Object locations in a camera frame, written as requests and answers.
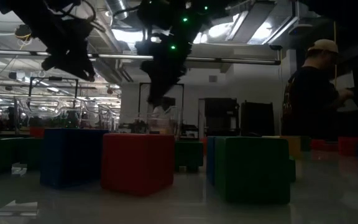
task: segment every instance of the baseball cap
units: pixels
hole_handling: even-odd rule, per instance
[[[317,40],[314,45],[308,49],[308,51],[309,50],[327,50],[337,54],[339,53],[338,45],[336,45],[334,41],[327,39]]]

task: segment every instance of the floor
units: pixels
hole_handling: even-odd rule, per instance
[[[100,189],[97,182],[66,190],[39,185],[39,173],[0,175],[0,224],[357,223],[358,160],[313,151],[297,162],[291,203],[224,203],[200,174],[176,174],[172,187],[146,198]]]

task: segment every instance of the reflective floor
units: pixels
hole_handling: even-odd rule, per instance
[[[0,175],[0,224],[26,223],[358,223],[358,160],[312,152],[297,163],[291,203],[230,205],[205,174],[177,174],[173,187],[146,198],[102,190],[97,182],[66,190],[39,185],[39,173]]]

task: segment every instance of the man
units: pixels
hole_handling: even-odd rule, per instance
[[[336,110],[353,97],[329,82],[338,47],[318,40],[306,53],[305,64],[288,81],[283,104],[283,135],[329,138],[336,135]]]

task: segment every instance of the black t-shirt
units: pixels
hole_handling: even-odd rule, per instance
[[[335,112],[329,105],[338,92],[329,76],[314,67],[302,67],[285,89],[283,133],[318,136],[333,132]]]

